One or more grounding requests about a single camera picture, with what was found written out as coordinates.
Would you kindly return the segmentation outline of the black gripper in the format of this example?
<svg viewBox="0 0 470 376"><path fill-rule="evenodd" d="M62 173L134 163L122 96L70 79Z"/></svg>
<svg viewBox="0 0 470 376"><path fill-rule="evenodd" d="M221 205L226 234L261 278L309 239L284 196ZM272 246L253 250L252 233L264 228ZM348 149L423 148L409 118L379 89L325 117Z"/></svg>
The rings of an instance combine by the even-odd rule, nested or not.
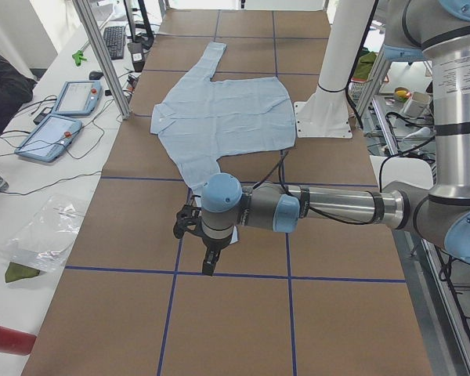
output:
<svg viewBox="0 0 470 376"><path fill-rule="evenodd" d="M230 245L232 234L221 238L213 238L204 233L202 239L206 246L206 252L201 272L206 276L212 277L222 250Z"/></svg>

